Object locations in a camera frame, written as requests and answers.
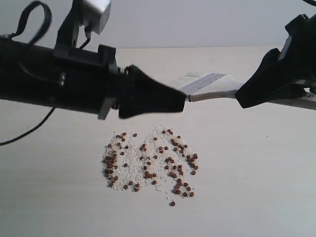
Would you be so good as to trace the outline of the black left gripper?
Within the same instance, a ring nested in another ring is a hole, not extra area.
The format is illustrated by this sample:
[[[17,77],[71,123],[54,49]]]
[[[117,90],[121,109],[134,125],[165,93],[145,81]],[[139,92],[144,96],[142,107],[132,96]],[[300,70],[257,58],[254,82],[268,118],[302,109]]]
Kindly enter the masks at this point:
[[[50,51],[49,66],[58,78],[49,96],[49,106],[96,114],[99,120],[104,120],[116,103],[114,96],[108,95],[111,79],[121,73],[116,51],[106,45],[98,46],[96,52],[56,45]],[[135,93],[120,99],[120,119],[183,111],[183,92],[151,78],[135,65],[124,69]]]

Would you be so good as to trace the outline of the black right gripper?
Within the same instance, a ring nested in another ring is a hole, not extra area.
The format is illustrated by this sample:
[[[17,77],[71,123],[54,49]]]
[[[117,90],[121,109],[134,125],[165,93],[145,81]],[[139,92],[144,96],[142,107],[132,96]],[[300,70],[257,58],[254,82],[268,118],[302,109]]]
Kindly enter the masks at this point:
[[[236,92],[242,108],[306,95],[306,85],[316,84],[316,17],[300,14],[285,26],[288,38],[280,52],[269,50],[251,78]]]

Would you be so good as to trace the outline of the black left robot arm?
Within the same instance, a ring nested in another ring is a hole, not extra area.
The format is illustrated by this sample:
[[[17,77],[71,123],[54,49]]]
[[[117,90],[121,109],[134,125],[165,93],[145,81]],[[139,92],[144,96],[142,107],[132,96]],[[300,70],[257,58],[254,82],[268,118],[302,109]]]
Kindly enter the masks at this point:
[[[97,52],[73,47],[50,49],[0,40],[0,97],[4,100],[96,114],[110,109],[121,119],[183,111],[183,92],[130,65],[116,64],[116,49]]]

